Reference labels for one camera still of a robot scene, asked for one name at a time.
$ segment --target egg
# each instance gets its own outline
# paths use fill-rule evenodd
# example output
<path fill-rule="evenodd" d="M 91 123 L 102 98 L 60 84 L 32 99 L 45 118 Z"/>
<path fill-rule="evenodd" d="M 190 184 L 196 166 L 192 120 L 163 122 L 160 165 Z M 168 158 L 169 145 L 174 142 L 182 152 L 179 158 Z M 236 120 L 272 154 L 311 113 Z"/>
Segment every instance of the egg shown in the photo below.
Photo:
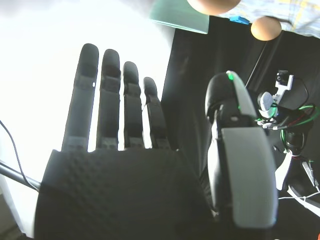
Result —
<path fill-rule="evenodd" d="M 206 15 L 219 15 L 228 12 L 241 0 L 187 0 L 198 12 Z"/>
<path fill-rule="evenodd" d="M 252 35 L 261 41 L 270 41 L 278 37 L 281 33 L 281 24 L 278 19 L 263 16 L 252 23 Z"/>

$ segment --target blue object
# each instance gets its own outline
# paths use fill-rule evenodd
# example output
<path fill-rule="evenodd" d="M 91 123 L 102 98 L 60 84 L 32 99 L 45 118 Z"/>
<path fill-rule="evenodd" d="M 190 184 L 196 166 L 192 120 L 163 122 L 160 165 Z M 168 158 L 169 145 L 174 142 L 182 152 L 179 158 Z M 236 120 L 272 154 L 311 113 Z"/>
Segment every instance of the blue object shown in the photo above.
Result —
<path fill-rule="evenodd" d="M 244 17 L 241 17 L 241 16 L 232 16 L 232 17 L 230 17 L 230 21 L 236 22 L 236 23 L 239 23 L 239 24 L 246 24 L 246 25 L 248 25 L 250 23 L 249 20 L 247 20 L 247 19 L 245 19 Z"/>

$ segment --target green cup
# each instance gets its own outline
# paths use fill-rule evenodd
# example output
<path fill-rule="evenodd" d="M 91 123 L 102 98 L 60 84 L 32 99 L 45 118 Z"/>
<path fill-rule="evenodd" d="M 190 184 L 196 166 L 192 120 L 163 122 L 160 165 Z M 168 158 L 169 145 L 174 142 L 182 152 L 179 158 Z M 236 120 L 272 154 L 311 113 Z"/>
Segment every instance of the green cup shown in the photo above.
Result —
<path fill-rule="evenodd" d="M 187 0 L 156 0 L 149 17 L 153 22 L 176 29 L 208 34 L 209 15 L 194 10 Z"/>

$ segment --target plaid fabric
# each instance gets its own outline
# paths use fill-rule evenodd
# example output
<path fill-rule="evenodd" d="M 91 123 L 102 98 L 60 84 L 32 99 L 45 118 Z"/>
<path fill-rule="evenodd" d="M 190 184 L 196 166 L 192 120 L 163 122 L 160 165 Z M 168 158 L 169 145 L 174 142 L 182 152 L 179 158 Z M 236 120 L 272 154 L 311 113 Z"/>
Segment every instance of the plaid fabric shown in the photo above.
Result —
<path fill-rule="evenodd" d="M 222 18 L 241 16 L 251 23 L 263 16 L 281 21 L 282 29 L 320 38 L 320 0 L 242 0 Z"/>

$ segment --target white backdrop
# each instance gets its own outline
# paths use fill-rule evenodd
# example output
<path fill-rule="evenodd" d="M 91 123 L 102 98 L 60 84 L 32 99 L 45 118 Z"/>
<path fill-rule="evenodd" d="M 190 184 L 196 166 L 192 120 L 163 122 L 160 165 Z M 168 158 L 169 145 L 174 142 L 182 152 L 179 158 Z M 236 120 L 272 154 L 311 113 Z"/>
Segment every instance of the white backdrop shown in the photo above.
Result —
<path fill-rule="evenodd" d="M 124 1 L 0 1 L 0 119 L 15 140 L 24 173 L 41 181 L 52 149 L 61 149 L 85 43 L 98 47 L 99 64 L 106 49 L 118 51 L 122 66 L 136 63 L 140 82 L 152 77 L 161 97 L 173 35 L 173 28 L 149 22 Z M 90 151 L 95 148 L 98 106 L 95 101 Z M 19 170 L 2 128 L 0 161 Z M 3 176 L 0 185 L 22 232 L 33 237 L 37 192 Z"/>

